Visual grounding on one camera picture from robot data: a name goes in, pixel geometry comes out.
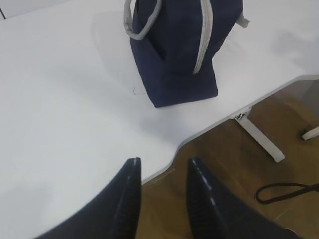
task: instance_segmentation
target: wooden floor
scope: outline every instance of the wooden floor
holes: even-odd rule
[[[306,239],[319,239],[319,193],[260,205],[258,188],[276,182],[319,182],[319,137],[303,141],[301,134],[319,125],[305,106],[283,92],[253,107],[249,119],[285,154],[274,160],[234,120],[183,146],[168,171],[142,187],[137,239],[191,239],[185,206],[187,159],[197,156],[240,199],[283,227]],[[270,189],[262,197],[279,196],[290,188]]]

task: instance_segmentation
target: white metal leg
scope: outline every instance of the white metal leg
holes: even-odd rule
[[[235,117],[235,120],[279,163],[284,154],[248,118],[250,110]]]
[[[307,133],[305,133],[303,135],[303,139],[308,140],[308,139],[311,139],[311,138],[314,138],[317,136],[319,136],[319,126],[317,128],[314,128],[314,129],[308,131]]]

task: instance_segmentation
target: white wall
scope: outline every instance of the white wall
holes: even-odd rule
[[[0,8],[5,17],[9,18],[65,1],[68,0],[0,0]]]
[[[299,99],[319,118],[319,80],[297,81],[284,90]]]

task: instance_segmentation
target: gray zipper trim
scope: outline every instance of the gray zipper trim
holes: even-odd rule
[[[211,31],[213,29],[213,20],[214,20],[213,9],[211,7],[210,0],[200,0],[200,5],[201,5],[201,11],[203,15],[203,24],[202,24],[197,60],[196,60],[193,74],[197,74],[199,72],[201,68],[201,64],[203,63],[204,56],[210,41]]]

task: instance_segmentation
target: gray bag strap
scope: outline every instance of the gray bag strap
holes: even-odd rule
[[[236,23],[238,25],[240,25],[241,27],[243,27],[243,28],[248,27],[249,20],[244,17],[244,10],[241,12],[241,14],[240,14],[239,18],[237,19]]]
[[[161,9],[162,0],[157,0],[153,13],[149,16],[148,21],[146,22],[144,28],[138,34],[133,32],[131,1],[132,0],[125,0],[123,24],[124,24],[125,32],[127,33],[127,35],[129,35],[134,40],[140,41],[150,31],[156,18],[158,17],[160,13],[160,9]]]

